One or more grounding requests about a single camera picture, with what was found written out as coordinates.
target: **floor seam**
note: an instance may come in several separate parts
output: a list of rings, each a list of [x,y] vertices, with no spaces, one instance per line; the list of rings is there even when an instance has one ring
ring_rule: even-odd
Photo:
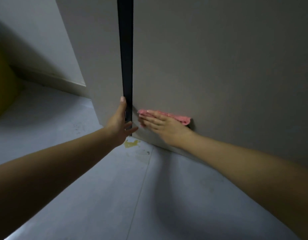
[[[139,201],[139,199],[140,199],[140,194],[142,193],[142,189],[143,189],[144,181],[145,181],[145,178],[146,178],[146,174],[147,174],[148,166],[149,166],[149,163],[150,163],[150,161],[151,161],[151,158],[152,158],[152,154],[153,154],[154,148],[155,148],[155,146],[153,146],[153,149],[152,149],[152,152],[151,152],[151,156],[149,157],[149,160],[148,160],[148,165],[147,165],[147,167],[146,167],[146,171],[145,171],[145,175],[144,175],[144,178],[143,178],[142,186],[140,187],[140,193],[139,193],[138,198],[137,198],[137,201],[136,201],[136,205],[135,205],[135,208],[134,208],[134,213],[133,213],[133,216],[132,216],[132,220],[131,220],[130,227],[129,227],[128,232],[127,232],[126,240],[128,239],[128,236],[129,236],[130,231],[131,231],[131,228],[132,228],[132,223],[133,223],[133,220],[134,220],[134,216],[135,216],[135,212],[136,212],[137,204],[138,204],[138,201]]]

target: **baseboard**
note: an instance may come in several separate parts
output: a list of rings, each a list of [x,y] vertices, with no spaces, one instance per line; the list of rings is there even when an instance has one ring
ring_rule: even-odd
[[[21,79],[42,84],[46,87],[55,88],[64,92],[72,93],[78,96],[90,98],[85,85],[64,80],[60,77],[50,74],[32,71],[26,68],[11,66],[16,76]]]

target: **gray floor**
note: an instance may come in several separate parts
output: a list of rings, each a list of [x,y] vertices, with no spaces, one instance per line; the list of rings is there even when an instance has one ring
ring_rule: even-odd
[[[100,128],[89,99],[26,83],[0,118],[0,164]],[[7,239],[298,238],[215,170],[140,142],[113,150]]]

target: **forearm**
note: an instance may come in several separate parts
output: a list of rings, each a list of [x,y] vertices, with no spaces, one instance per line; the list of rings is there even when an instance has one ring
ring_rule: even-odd
[[[256,150],[192,134],[180,147],[222,173],[299,236],[308,235],[308,170]]]
[[[114,147],[110,132],[100,129],[0,165],[0,239],[34,216]]]

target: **black strip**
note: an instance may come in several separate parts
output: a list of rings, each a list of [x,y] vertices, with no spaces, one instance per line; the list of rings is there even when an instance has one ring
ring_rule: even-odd
[[[123,95],[127,108],[125,121],[132,121],[133,97],[133,0],[117,0],[121,48]]]

